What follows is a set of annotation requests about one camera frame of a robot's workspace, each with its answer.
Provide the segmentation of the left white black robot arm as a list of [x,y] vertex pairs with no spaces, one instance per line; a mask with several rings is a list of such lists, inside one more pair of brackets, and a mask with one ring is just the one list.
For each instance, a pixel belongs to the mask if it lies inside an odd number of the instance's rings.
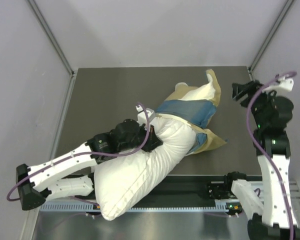
[[33,166],[21,164],[16,168],[21,208],[29,211],[47,201],[70,196],[99,198],[104,191],[101,183],[93,181],[90,175],[77,178],[69,175],[117,157],[150,153],[162,144],[153,125],[126,119],[51,161]]

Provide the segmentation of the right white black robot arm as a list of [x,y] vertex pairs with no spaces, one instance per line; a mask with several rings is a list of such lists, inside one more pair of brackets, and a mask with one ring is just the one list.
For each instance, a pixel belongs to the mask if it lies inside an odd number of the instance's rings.
[[229,198],[237,198],[248,219],[251,240],[300,240],[300,227],[294,215],[289,182],[290,141],[286,133],[293,117],[293,103],[278,95],[290,92],[292,77],[279,78],[267,84],[251,81],[232,84],[232,98],[241,100],[247,109],[246,123],[253,116],[256,129],[247,128],[256,149],[261,169],[263,198],[259,198],[250,182],[237,175],[223,185]]

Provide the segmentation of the white pillow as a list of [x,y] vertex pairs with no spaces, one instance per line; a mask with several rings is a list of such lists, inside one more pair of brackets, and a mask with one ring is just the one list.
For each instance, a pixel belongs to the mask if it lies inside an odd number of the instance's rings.
[[95,199],[107,221],[123,215],[149,194],[195,144],[196,132],[177,119],[157,117],[152,124],[161,146],[108,160],[94,170]]

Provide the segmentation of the checkered blue beige white pillowcase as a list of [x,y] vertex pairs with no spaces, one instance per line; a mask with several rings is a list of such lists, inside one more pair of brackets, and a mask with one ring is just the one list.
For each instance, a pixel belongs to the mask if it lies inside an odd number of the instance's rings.
[[205,71],[205,78],[208,83],[200,87],[177,83],[174,92],[155,110],[158,116],[183,122],[196,133],[195,143],[187,155],[215,150],[227,144],[208,129],[220,104],[222,91],[212,69]]

